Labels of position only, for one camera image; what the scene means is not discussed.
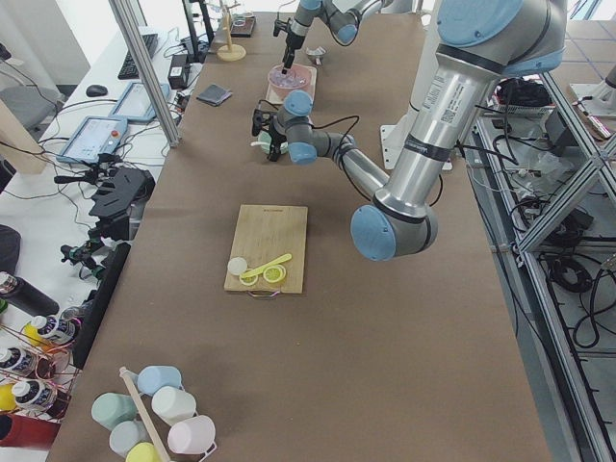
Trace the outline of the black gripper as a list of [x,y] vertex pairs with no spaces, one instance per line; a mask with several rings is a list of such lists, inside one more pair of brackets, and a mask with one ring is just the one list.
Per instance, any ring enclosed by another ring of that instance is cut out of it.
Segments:
[[267,159],[270,162],[277,162],[281,156],[282,144],[287,141],[284,126],[273,117],[269,123],[270,146]]
[[286,39],[286,51],[283,57],[283,66],[281,72],[287,74],[291,69],[295,61],[295,52],[302,48],[304,43],[304,35],[288,31]]

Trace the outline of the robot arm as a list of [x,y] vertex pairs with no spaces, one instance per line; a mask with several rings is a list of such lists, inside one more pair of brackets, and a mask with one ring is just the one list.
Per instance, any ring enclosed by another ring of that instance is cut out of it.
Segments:
[[351,136],[316,128],[312,97],[294,90],[281,107],[255,115],[270,153],[297,165],[331,159],[370,198],[352,216],[357,250],[373,261],[416,254],[435,241],[438,223],[428,195],[480,101],[505,77],[557,68],[564,52],[563,1],[444,1],[432,15],[437,67],[391,172],[381,170]]
[[292,68],[295,52],[303,48],[304,41],[315,19],[323,22],[335,41],[342,46],[350,46],[356,39],[360,25],[374,13],[414,12],[420,1],[332,1],[301,0],[295,14],[287,20],[276,17],[273,35],[285,32],[286,48],[282,59],[281,73],[286,75]]

